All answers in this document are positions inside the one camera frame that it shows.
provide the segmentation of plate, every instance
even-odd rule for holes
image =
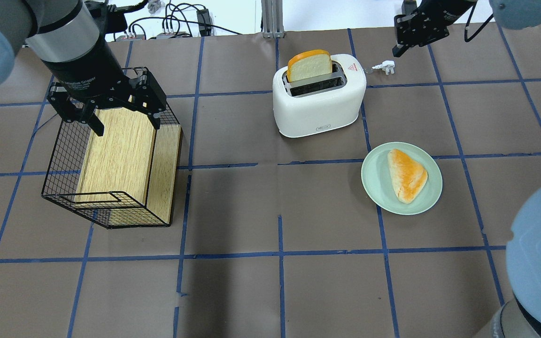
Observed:
[[[399,201],[391,186],[387,154],[393,148],[405,152],[427,170],[427,183],[410,204]],[[369,197],[378,206],[394,214],[420,214],[434,206],[442,195],[442,172],[438,164],[423,149],[404,142],[384,143],[369,152],[363,161],[361,178]]]

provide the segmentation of black power adapter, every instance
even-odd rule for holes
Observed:
[[[197,10],[197,22],[200,24],[200,36],[212,36],[212,18],[208,9]]]

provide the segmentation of black wire basket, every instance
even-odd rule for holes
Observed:
[[[168,105],[160,115],[160,124],[179,124]],[[170,226],[170,221],[165,222],[124,191],[77,193],[90,135],[86,125],[61,122],[41,196],[107,229]],[[101,199],[77,201],[80,195],[101,195]]]

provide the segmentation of white toaster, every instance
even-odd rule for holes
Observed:
[[[287,67],[275,73],[272,83],[273,113],[279,132],[303,137],[352,124],[367,88],[360,62],[348,54],[331,55],[333,72],[287,81]]]

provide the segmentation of wooden panel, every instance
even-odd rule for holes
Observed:
[[[180,139],[180,124],[162,125],[156,134],[146,207],[166,223],[170,223]]]
[[[146,115],[124,108],[97,111],[97,117],[105,130],[102,137],[91,132],[77,193],[124,191],[145,203],[155,129]],[[115,199],[101,194],[75,197],[75,202],[103,200]]]

